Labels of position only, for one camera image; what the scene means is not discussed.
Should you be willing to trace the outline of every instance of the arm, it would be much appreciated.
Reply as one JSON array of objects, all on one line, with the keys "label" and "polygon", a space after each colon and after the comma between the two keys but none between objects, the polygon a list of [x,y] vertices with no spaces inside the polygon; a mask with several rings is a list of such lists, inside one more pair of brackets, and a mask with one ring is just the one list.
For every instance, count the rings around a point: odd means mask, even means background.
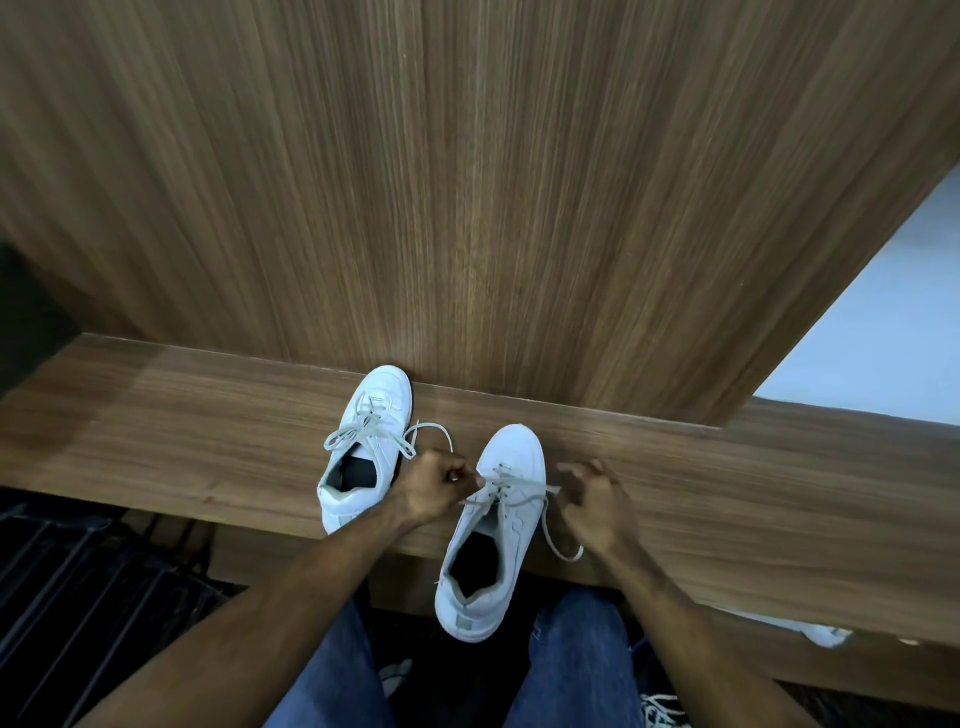
[{"label": "arm", "polygon": [[478,477],[460,455],[425,452],[380,503],[200,622],[81,726],[263,725],[373,562],[400,536],[473,494]]},{"label": "arm", "polygon": [[561,490],[564,520],[620,585],[693,725],[815,726],[779,685],[723,642],[705,609],[640,545],[630,498],[602,464],[559,467],[582,486]]}]

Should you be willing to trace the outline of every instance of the leg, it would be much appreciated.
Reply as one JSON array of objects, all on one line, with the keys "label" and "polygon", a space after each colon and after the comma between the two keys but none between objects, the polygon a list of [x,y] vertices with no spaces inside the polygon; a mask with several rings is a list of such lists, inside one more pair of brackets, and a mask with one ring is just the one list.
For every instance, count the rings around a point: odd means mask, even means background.
[{"label": "leg", "polygon": [[629,647],[613,605],[571,589],[537,616],[530,671],[504,725],[642,725]]},{"label": "leg", "polygon": [[393,726],[370,640],[351,599],[264,728]]}]

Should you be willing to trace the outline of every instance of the white wall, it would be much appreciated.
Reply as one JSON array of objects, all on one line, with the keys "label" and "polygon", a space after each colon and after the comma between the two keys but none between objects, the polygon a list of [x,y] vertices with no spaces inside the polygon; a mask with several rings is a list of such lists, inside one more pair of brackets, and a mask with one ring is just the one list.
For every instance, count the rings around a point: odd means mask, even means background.
[{"label": "white wall", "polygon": [[756,395],[960,425],[960,167]]}]

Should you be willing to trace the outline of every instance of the wooden shelf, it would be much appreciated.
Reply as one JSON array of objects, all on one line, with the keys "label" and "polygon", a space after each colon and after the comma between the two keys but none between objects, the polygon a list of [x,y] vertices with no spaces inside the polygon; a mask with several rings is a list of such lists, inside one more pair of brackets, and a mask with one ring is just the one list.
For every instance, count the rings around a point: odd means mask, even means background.
[{"label": "wooden shelf", "polygon": [[[322,538],[323,441],[358,380],[84,334],[0,402],[0,482]],[[428,385],[414,400],[471,458],[523,422],[549,464],[606,460],[698,601],[960,644],[960,428],[765,400],[722,430]],[[456,518],[397,549],[441,558]],[[524,568],[609,583],[540,538]]]}]

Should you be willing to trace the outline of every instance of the knee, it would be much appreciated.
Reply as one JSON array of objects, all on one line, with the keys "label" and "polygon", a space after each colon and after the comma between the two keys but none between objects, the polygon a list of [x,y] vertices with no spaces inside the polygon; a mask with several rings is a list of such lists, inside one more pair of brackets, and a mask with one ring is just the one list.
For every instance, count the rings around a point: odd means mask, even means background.
[{"label": "knee", "polygon": [[571,587],[552,609],[540,616],[543,619],[537,622],[541,629],[554,624],[569,624],[585,634],[595,630],[626,634],[616,607],[590,587]]}]

